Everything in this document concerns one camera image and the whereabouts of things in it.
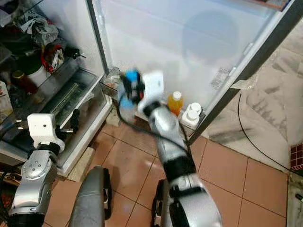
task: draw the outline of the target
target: white bottle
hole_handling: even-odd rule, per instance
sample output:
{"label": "white bottle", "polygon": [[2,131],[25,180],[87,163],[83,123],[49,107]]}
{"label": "white bottle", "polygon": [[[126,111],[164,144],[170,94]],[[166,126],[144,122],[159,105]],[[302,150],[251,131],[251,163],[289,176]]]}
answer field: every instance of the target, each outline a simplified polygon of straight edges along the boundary
{"label": "white bottle", "polygon": [[186,111],[182,115],[181,122],[190,128],[196,127],[200,120],[199,115],[201,111],[202,109],[199,103],[192,103],[188,105]]}

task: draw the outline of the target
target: bottle cap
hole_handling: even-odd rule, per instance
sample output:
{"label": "bottle cap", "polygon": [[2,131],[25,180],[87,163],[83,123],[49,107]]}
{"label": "bottle cap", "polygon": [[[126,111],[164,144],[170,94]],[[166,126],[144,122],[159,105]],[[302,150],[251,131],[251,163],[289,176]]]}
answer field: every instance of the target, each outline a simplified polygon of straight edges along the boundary
{"label": "bottle cap", "polygon": [[188,113],[187,113],[187,118],[190,121],[194,121],[195,119],[197,119],[198,116],[199,116],[199,114],[195,110],[189,110]]}
{"label": "bottle cap", "polygon": [[201,110],[201,105],[199,103],[192,103],[190,105],[190,109],[199,112]]}
{"label": "bottle cap", "polygon": [[174,93],[172,93],[172,98],[175,101],[179,101],[181,99],[181,97],[182,97],[182,94],[179,91],[175,91]]}

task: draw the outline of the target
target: orange bottle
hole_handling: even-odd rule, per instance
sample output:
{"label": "orange bottle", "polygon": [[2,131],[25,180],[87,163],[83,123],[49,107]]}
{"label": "orange bottle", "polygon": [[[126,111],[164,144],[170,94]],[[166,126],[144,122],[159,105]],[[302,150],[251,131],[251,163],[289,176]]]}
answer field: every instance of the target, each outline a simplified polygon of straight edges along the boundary
{"label": "orange bottle", "polygon": [[175,114],[177,117],[183,106],[183,97],[181,92],[175,91],[167,98],[167,106],[169,110]]}

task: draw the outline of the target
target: sticker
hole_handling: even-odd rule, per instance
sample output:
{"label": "sticker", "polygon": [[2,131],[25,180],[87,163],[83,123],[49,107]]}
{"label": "sticker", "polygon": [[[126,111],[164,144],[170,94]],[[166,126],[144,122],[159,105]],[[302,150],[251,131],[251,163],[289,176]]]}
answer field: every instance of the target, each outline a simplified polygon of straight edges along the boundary
{"label": "sticker", "polygon": [[215,78],[212,80],[211,85],[215,90],[219,90],[225,79],[228,77],[230,71],[228,69],[224,69],[220,67],[219,71],[217,72]]}

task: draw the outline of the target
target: tiled floor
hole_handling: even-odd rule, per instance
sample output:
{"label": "tiled floor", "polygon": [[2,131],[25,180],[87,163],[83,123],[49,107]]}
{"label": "tiled floor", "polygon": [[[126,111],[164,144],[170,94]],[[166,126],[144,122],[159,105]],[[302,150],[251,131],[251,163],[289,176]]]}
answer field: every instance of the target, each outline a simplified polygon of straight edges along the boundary
{"label": "tiled floor", "polygon": [[[92,146],[96,154],[91,167],[108,168],[114,190],[113,213],[105,226],[150,226],[152,199],[158,180],[164,178],[153,138],[125,125],[105,125]],[[224,227],[285,226],[285,174],[203,137],[192,145],[192,152]],[[45,218],[48,224],[67,224],[79,187],[71,181],[56,185]]]}

